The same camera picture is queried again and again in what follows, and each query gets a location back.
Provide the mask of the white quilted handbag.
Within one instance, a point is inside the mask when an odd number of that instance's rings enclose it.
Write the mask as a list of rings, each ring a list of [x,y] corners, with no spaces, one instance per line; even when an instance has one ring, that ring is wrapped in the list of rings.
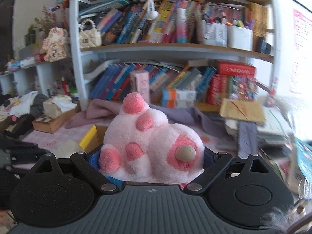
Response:
[[[85,19],[81,23],[79,41],[81,49],[100,47],[102,45],[100,30],[98,30],[92,19]]]

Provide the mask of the pink plush paw toy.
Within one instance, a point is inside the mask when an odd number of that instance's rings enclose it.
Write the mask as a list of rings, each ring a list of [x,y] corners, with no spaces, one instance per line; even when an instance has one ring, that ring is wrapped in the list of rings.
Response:
[[[125,113],[149,108],[136,92],[122,106]],[[119,114],[110,123],[98,159],[102,174],[127,182],[185,185],[203,172],[205,147],[193,129],[168,123],[141,131],[137,120]]]

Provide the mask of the black phone power bank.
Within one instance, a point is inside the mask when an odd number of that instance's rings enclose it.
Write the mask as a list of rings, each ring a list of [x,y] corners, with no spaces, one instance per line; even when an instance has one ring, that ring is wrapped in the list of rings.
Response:
[[[247,159],[251,154],[258,154],[258,128],[256,123],[238,122],[238,157]]]

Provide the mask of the pink checkered tablecloth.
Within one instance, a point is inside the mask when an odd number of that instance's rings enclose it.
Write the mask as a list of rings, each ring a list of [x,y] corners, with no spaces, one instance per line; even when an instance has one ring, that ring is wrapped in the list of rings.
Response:
[[[24,142],[36,144],[39,148],[49,150],[53,153],[57,151],[58,148],[68,140],[79,144],[80,141],[89,132],[89,130],[93,129],[95,131],[95,138],[98,142],[96,146],[98,146],[103,142],[104,133],[108,125],[109,123],[106,122],[84,125],[75,128],[65,128],[64,126],[62,126],[53,134],[33,130],[24,137],[22,137],[21,140]],[[215,153],[218,153],[220,151],[228,152],[234,157],[237,157],[237,142],[234,140],[233,137],[226,135],[224,138],[219,139],[204,132],[199,125],[191,126],[191,128],[201,137],[204,145],[211,151]]]

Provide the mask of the pink purple cloth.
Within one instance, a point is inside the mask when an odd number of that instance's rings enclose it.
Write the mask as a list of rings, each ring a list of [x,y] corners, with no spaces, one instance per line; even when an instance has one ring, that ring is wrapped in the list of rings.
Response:
[[[119,114],[125,115],[128,119],[138,116],[137,128],[141,131],[150,127],[161,127],[168,124],[169,121],[174,121],[186,126],[200,124],[204,132],[217,138],[226,135],[224,125],[214,122],[196,107],[165,108],[150,105],[148,109],[139,113],[125,113],[122,104],[100,99],[92,100],[86,111],[75,114],[65,124],[65,128],[100,123],[106,117],[118,116]]]

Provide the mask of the tissue pack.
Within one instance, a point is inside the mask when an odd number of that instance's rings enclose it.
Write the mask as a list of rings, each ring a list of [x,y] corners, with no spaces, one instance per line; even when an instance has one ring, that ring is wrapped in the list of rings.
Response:
[[[57,95],[47,99],[43,103],[44,114],[49,118],[58,118],[63,113],[73,110],[77,104],[71,101],[67,95]]]

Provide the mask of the yellow cardboard box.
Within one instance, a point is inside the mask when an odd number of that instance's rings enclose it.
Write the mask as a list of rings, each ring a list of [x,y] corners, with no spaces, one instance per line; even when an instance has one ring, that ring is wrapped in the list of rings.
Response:
[[[103,144],[107,126],[93,125],[79,142],[79,146],[86,152],[90,153],[98,146]]]

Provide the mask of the orange white medicine boxes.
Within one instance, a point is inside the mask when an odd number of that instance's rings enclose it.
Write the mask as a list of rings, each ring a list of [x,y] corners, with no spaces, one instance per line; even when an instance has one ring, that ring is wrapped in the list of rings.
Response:
[[[194,106],[197,92],[189,89],[164,89],[161,106],[166,108],[189,108]]]

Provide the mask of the pink cylindrical device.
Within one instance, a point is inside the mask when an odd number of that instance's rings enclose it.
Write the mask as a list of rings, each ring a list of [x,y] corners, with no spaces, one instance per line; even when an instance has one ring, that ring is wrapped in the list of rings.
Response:
[[[130,73],[130,91],[139,93],[147,103],[150,102],[148,71],[135,70]]]

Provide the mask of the pile of clothes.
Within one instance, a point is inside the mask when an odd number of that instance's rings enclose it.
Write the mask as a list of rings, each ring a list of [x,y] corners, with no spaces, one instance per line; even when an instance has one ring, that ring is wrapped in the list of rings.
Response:
[[[32,122],[43,115],[44,94],[31,91],[21,97],[1,95],[1,132],[18,139],[33,130]]]

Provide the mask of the white bookshelf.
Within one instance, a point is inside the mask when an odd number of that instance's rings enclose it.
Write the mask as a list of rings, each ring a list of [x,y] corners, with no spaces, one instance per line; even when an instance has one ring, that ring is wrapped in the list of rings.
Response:
[[[28,23],[37,15],[43,5],[49,6],[55,0],[15,0],[13,10],[13,35],[17,35],[18,25]],[[75,78],[77,79],[77,87],[79,100],[82,110],[88,107],[88,87],[91,83],[83,77],[83,68],[92,58],[102,58],[104,60],[120,59],[122,61],[130,60],[155,60],[181,63],[192,59],[204,59],[216,57],[218,59],[239,58],[247,61],[249,58],[267,61],[276,64],[274,56],[268,54],[260,54],[252,51],[244,51],[235,48],[218,47],[206,44],[183,44],[183,43],[137,43],[137,44],[121,44],[101,46],[90,49],[81,49],[79,45],[78,34],[78,9],[81,5],[93,5],[102,0],[70,0],[69,3],[69,26],[71,36],[71,57],[74,63]],[[268,5],[273,0],[217,0],[230,3],[238,3],[250,5],[257,3],[258,5]]]

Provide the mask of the stack of books papers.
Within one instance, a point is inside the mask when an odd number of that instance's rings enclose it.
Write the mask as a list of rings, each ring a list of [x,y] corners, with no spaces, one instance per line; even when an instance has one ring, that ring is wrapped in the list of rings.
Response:
[[[279,97],[274,107],[256,101],[223,99],[220,115],[225,118],[229,134],[238,136],[250,125],[259,144],[275,148],[285,146],[285,157],[271,157],[286,183],[293,189],[311,181],[311,101]]]

